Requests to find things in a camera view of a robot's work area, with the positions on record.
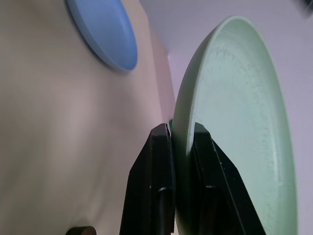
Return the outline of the green plate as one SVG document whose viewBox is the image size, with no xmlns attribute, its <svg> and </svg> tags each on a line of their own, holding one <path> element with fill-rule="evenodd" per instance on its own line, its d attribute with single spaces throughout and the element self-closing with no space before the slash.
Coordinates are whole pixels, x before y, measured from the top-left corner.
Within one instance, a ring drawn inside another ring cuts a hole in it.
<svg viewBox="0 0 313 235">
<path fill-rule="evenodd" d="M 191 150 L 203 125 L 236 166 L 266 235 L 297 235 L 297 183 L 287 113 L 268 48 L 244 17 L 225 19 L 184 74 L 173 117 L 176 222 L 192 221 Z"/>
</svg>

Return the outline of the blue plate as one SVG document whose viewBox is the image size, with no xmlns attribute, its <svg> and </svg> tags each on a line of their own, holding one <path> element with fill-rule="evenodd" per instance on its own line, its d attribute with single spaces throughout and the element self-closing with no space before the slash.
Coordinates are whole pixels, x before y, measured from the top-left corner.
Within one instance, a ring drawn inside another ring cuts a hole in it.
<svg viewBox="0 0 313 235">
<path fill-rule="evenodd" d="M 129 72 L 137 65 L 134 30 L 121 0 L 65 0 L 90 49 L 105 64 Z"/>
</svg>

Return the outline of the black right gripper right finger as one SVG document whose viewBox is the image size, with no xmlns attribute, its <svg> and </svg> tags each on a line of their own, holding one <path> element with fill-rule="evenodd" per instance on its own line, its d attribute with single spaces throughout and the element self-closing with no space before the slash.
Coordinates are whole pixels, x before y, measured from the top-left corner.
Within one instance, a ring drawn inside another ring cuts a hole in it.
<svg viewBox="0 0 313 235">
<path fill-rule="evenodd" d="M 266 235 L 236 166 L 199 123 L 191 160 L 196 235 Z"/>
</svg>

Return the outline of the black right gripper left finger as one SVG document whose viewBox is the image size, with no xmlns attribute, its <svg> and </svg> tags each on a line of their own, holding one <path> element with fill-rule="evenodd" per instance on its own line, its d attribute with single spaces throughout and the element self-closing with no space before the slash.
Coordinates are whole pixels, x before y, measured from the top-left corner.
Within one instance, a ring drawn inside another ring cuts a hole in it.
<svg viewBox="0 0 313 235">
<path fill-rule="evenodd" d="M 153 128 L 128 176 L 119 235 L 171 235 L 176 180 L 168 126 Z"/>
</svg>

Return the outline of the dark brown round object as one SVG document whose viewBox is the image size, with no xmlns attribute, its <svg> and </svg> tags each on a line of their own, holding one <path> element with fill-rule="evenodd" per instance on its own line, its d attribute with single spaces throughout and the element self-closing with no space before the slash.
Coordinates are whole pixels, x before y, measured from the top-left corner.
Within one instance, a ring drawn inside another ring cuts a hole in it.
<svg viewBox="0 0 313 235">
<path fill-rule="evenodd" d="M 97 233 L 93 226 L 84 226 L 70 228 L 66 235 L 97 235 Z"/>
</svg>

